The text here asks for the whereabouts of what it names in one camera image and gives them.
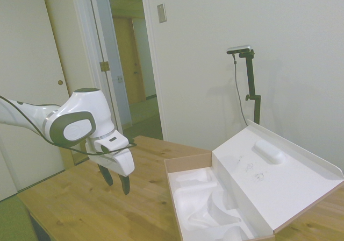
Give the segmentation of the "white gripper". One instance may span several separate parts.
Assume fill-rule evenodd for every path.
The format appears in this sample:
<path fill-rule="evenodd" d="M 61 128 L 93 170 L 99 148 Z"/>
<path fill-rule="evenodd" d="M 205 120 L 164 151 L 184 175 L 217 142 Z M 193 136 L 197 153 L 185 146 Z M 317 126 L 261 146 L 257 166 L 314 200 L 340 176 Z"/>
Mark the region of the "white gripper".
<path fill-rule="evenodd" d="M 110 153 L 103 155 L 89 155 L 91 161 L 98 164 L 98 168 L 109 185 L 113 185 L 113 178 L 110 170 L 118 173 L 123 193 L 128 195 L 130 193 L 130 178 L 129 175 L 134 171 L 135 165 L 131 151 L 127 148 L 129 145 L 126 137 L 105 138 L 92 141 L 91 138 L 86 139 L 86 149 L 88 153 L 96 154 L 104 153 L 109 150 Z"/>

